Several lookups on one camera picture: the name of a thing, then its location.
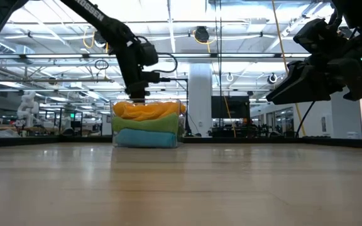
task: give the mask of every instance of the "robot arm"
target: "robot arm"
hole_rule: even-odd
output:
[[[155,47],[146,38],[135,36],[124,23],[106,16],[88,0],[61,1],[93,25],[107,41],[111,50],[109,54],[117,57],[126,93],[132,99],[144,99],[148,94],[145,92],[148,82],[160,80],[159,73],[142,72],[144,66],[158,62]],[[28,0],[0,0],[0,32],[12,13],[27,2]]]
[[[150,79],[144,77],[144,66],[151,66],[158,62],[155,47],[144,37],[135,36],[130,28],[117,19],[106,16],[97,6],[88,0],[61,0],[70,9],[93,25],[104,38],[111,52],[115,54],[124,78],[126,93],[132,99],[144,99]],[[159,78],[160,74],[150,72]]]
[[[266,98],[275,104],[330,100],[330,95],[347,87],[345,99],[362,98],[362,1],[332,0],[335,13],[308,22],[294,41],[312,55],[303,62],[288,65],[288,77]],[[346,19],[359,33],[351,39],[337,32]]]

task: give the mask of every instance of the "column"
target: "column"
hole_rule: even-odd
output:
[[[344,99],[343,95],[348,92],[345,88],[342,92],[331,95],[332,138],[347,139],[348,132],[356,132],[358,138],[362,139],[360,103]]]
[[[189,116],[192,133],[209,137],[207,132],[212,127],[212,69],[208,63],[190,65]]]

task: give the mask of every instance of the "yellow towel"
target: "yellow towel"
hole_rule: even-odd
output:
[[[161,119],[171,113],[180,114],[186,111],[186,107],[178,102],[154,102],[146,105],[118,102],[112,109],[116,116],[135,121]]]

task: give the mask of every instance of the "ceiling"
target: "ceiling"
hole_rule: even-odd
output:
[[[159,52],[168,53],[216,53],[222,46],[222,53],[280,53],[277,26],[271,1],[222,1],[222,9],[214,9],[213,0],[92,0],[105,14],[126,23],[140,36],[147,37]],[[293,42],[292,37],[306,22],[314,18],[330,18],[333,9],[329,3],[296,0],[276,0],[276,13],[283,35],[283,47],[286,53],[306,53]],[[217,31],[222,31],[219,40]],[[206,26],[213,42],[200,44],[191,36],[197,26]],[[32,64],[20,64],[14,60],[0,59],[0,79],[30,78],[34,80],[55,77],[58,79],[90,79],[82,82],[80,89],[121,89],[123,80],[115,59],[106,59],[110,67],[99,71],[94,67],[96,60],[55,59],[54,54],[104,53],[92,39],[95,29],[58,0],[29,1],[10,17],[0,33],[0,54],[9,50],[14,53],[35,53],[52,55],[47,60],[36,59]],[[176,73],[163,74],[163,77],[187,78],[190,64],[197,60],[180,60]],[[205,60],[212,64],[213,88],[219,87],[219,64],[216,59]],[[171,70],[173,62],[160,60],[145,70]],[[267,75],[275,73],[280,80],[284,76],[284,65],[278,59],[224,60],[222,63],[222,88],[272,89],[267,83]],[[96,82],[107,77],[111,82]],[[66,89],[70,84],[60,82],[49,85],[42,82],[22,83],[32,89]],[[182,86],[177,82],[152,84],[151,88],[173,88],[173,92],[156,92],[155,97],[186,98]],[[0,89],[11,89],[0,84]],[[104,99],[115,99],[124,95],[121,92],[98,93]],[[246,95],[246,92],[230,92],[231,95]],[[255,98],[262,98],[266,92],[255,92]],[[60,92],[59,96],[78,100],[77,94]]]

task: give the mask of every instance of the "clear plastic bin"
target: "clear plastic bin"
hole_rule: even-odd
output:
[[[176,148],[185,131],[181,101],[110,100],[112,143],[116,147]]]

